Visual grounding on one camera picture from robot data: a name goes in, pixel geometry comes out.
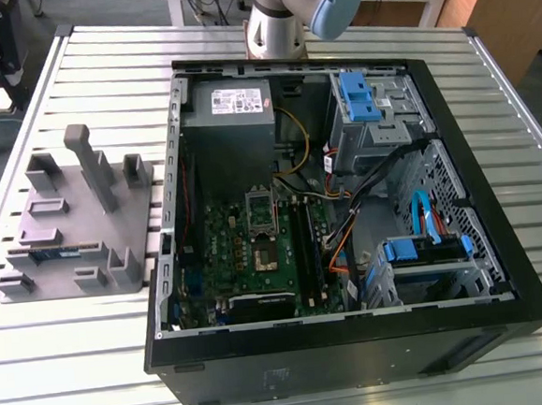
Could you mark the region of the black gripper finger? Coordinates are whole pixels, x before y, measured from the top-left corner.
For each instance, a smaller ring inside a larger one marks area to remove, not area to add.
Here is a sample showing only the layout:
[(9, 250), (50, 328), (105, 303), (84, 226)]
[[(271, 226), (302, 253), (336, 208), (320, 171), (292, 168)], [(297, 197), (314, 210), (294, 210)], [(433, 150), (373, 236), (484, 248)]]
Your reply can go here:
[(29, 97), (22, 83), (27, 56), (19, 0), (0, 0), (0, 70), (8, 83), (7, 92), (16, 108), (24, 110)]

